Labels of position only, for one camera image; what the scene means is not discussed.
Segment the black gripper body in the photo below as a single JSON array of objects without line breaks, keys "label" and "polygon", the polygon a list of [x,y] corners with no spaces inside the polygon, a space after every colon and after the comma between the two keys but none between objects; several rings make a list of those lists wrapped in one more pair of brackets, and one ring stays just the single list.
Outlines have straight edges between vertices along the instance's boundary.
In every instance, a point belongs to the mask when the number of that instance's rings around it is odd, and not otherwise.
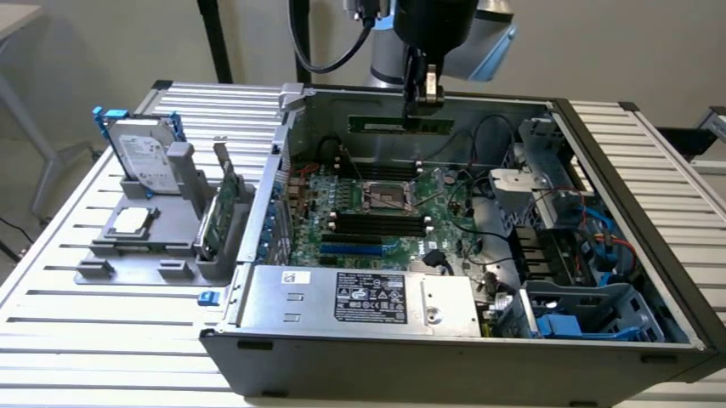
[{"label": "black gripper body", "polygon": [[400,40],[428,56],[444,56],[466,40],[476,2],[399,0],[394,30]]}]

